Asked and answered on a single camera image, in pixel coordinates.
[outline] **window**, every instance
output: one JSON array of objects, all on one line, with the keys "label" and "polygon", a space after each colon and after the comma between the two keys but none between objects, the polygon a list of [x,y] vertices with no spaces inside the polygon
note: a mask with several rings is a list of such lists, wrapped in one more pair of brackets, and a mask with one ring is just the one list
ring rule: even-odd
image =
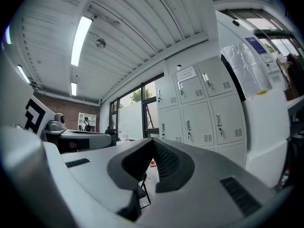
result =
[{"label": "window", "polygon": [[250,23],[256,26],[258,29],[277,29],[272,23],[270,23],[267,19],[259,18],[259,19],[247,19]]},{"label": "window", "polygon": [[117,140],[159,137],[155,81],[161,77],[163,74],[111,102],[109,125],[117,129]]},{"label": "window", "polygon": [[115,102],[113,103],[112,112],[116,112],[116,107],[117,107],[117,101],[115,101]]},{"label": "window", "polygon": [[118,138],[143,138],[142,89],[139,88],[120,99],[118,110]]},{"label": "window", "polygon": [[110,125],[112,129],[116,129],[116,114],[110,116]]},{"label": "window", "polygon": [[273,54],[276,52],[276,50],[271,46],[271,44],[266,39],[259,39],[265,47],[267,47],[268,51]]},{"label": "window", "polygon": [[156,96],[155,81],[153,81],[145,86],[145,92],[146,92],[146,100]]},{"label": "window", "polygon": [[268,48],[270,53],[278,52],[284,57],[291,53],[302,57],[297,49],[299,43],[293,34],[267,12],[257,9],[235,9],[225,10],[223,13],[252,31]]},{"label": "window", "polygon": [[250,25],[248,25],[245,21],[241,19],[236,19],[237,22],[239,22],[242,26],[244,26],[248,30],[254,30]]},{"label": "window", "polygon": [[147,122],[146,122],[147,129],[159,128],[156,101],[146,105],[146,116],[147,116]]}]

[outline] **metal locker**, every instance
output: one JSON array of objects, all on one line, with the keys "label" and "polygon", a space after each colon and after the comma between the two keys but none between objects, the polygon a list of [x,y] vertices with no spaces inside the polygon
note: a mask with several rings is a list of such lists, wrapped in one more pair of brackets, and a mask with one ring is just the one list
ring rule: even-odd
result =
[{"label": "metal locker", "polygon": [[218,144],[244,139],[240,102],[236,95],[211,100]]},{"label": "metal locker", "polygon": [[214,145],[211,116],[207,102],[182,107],[186,129],[185,143],[193,146]]},{"label": "metal locker", "polygon": [[233,81],[219,58],[201,61],[197,64],[209,97],[233,91]]},{"label": "metal locker", "polygon": [[173,75],[156,80],[155,91],[158,109],[178,105]]},{"label": "metal locker", "polygon": [[176,76],[176,81],[182,104],[206,98],[199,77],[196,76],[194,78],[178,82],[178,77]]},{"label": "metal locker", "polygon": [[161,110],[158,112],[160,138],[184,142],[181,127],[180,109]]}]

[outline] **ceiling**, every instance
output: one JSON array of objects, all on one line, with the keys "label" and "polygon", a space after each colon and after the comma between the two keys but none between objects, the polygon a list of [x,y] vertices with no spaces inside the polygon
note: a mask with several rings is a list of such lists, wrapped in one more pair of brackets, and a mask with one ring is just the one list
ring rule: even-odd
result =
[{"label": "ceiling", "polygon": [[[206,32],[203,7],[204,0],[28,0],[14,28],[28,76],[41,90],[71,97],[75,82],[77,97],[98,101],[155,55]],[[83,15],[94,21],[76,67],[71,51]]]}]

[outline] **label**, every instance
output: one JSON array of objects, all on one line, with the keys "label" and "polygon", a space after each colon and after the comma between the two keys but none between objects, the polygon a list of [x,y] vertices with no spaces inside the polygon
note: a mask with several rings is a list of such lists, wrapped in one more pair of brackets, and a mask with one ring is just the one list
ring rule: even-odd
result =
[{"label": "label", "polygon": [[265,62],[265,63],[271,63],[273,62],[271,56],[268,54],[268,53],[263,53],[263,54],[260,54],[262,60]]},{"label": "label", "polygon": [[254,38],[254,37],[248,37],[245,38],[250,45],[257,51],[258,54],[267,53],[264,47]]},{"label": "label", "polygon": [[281,79],[279,76],[273,77],[272,80],[274,81],[274,83],[281,82]]},{"label": "label", "polygon": [[193,68],[193,66],[188,67],[182,71],[179,71],[176,73],[177,79],[179,82],[185,81],[187,79],[191,79],[196,77],[196,73],[195,70]]}]

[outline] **curved vent slot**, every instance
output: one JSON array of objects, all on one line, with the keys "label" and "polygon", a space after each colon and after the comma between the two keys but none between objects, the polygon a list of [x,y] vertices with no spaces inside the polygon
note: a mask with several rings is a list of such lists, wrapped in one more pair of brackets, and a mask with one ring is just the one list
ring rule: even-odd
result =
[{"label": "curved vent slot", "polygon": [[66,162],[66,166],[68,168],[71,168],[71,167],[82,165],[82,164],[89,163],[89,162],[90,161],[87,158],[84,158],[84,159],[80,159],[80,160],[77,160],[77,161]]},{"label": "curved vent slot", "polygon": [[204,140],[205,140],[205,143],[206,142],[212,142],[212,135],[204,135]]},{"label": "curved vent slot", "polygon": [[177,101],[176,97],[172,97],[170,100],[171,100],[171,104],[176,103],[176,101]]},{"label": "curved vent slot", "polygon": [[242,129],[241,129],[241,128],[240,128],[240,129],[234,130],[234,133],[235,133],[236,137],[239,137],[239,136],[242,136],[242,135],[243,135]]},{"label": "curved vent slot", "polygon": [[245,216],[261,207],[260,203],[236,179],[228,177],[220,182]]},{"label": "curved vent slot", "polygon": [[181,137],[175,137],[175,141],[176,142],[182,142],[182,139],[181,139]]},{"label": "curved vent slot", "polygon": [[230,88],[230,83],[229,82],[224,82],[223,83],[224,89]]},{"label": "curved vent slot", "polygon": [[196,90],[195,91],[195,95],[196,95],[196,97],[202,96],[203,95],[203,91],[201,89]]}]

